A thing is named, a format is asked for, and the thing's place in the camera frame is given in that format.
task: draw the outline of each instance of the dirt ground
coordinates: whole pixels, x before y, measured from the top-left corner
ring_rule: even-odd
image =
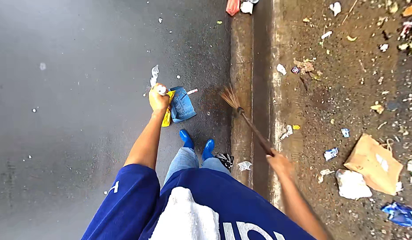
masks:
[[[295,162],[300,190],[335,239],[412,239],[411,228],[388,221],[380,210],[393,200],[412,207],[412,182],[406,170],[412,160],[412,56],[397,50],[398,29],[408,19],[401,12],[412,3],[399,0],[398,11],[390,14],[383,0],[359,0],[344,24],[354,0],[341,1],[342,12],[336,17],[331,3],[284,4],[291,40],[280,49],[288,71],[282,80],[281,116],[285,124],[301,129],[282,141],[283,149]],[[377,26],[379,17],[388,21]],[[329,30],[333,34],[320,44],[320,36]],[[392,35],[388,40],[383,30]],[[357,39],[348,41],[347,36]],[[381,52],[379,45],[385,43],[389,48]],[[294,58],[314,59],[315,70],[322,72],[320,79],[289,72]],[[386,108],[382,114],[370,109],[375,101]],[[350,130],[349,138],[342,136],[341,128]],[[363,133],[382,143],[394,140],[393,155],[404,166],[399,179],[404,190],[398,195],[372,190],[371,198],[351,200],[339,196],[334,174],[318,183],[321,170],[346,169],[343,163]],[[334,147],[339,148],[338,156],[326,162],[323,153]]]

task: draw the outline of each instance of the white towel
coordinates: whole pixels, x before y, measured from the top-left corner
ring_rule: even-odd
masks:
[[[218,240],[219,214],[194,202],[188,188],[172,189],[150,240]]]

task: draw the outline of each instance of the brown paper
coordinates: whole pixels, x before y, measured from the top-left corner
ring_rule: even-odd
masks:
[[[344,166],[361,173],[366,184],[376,191],[396,194],[396,183],[403,165],[370,135],[363,133]]]

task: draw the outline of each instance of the wet road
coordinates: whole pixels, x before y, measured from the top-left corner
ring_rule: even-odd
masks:
[[[224,10],[218,0],[0,1],[0,239],[81,237],[149,120],[156,64],[167,87],[199,90],[197,116],[162,130],[160,182],[179,129],[229,152]]]

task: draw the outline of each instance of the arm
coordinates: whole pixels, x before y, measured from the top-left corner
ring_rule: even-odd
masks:
[[[157,83],[149,92],[150,105],[153,109],[150,122],[144,128],[124,163],[140,164],[155,169],[157,150],[159,149],[161,123],[169,106],[169,96],[161,96],[157,92]]]
[[[275,149],[271,149],[271,151],[274,153],[274,157],[267,155],[267,160],[277,173],[281,183],[285,214],[317,240],[330,239],[296,188],[291,177],[292,164]]]

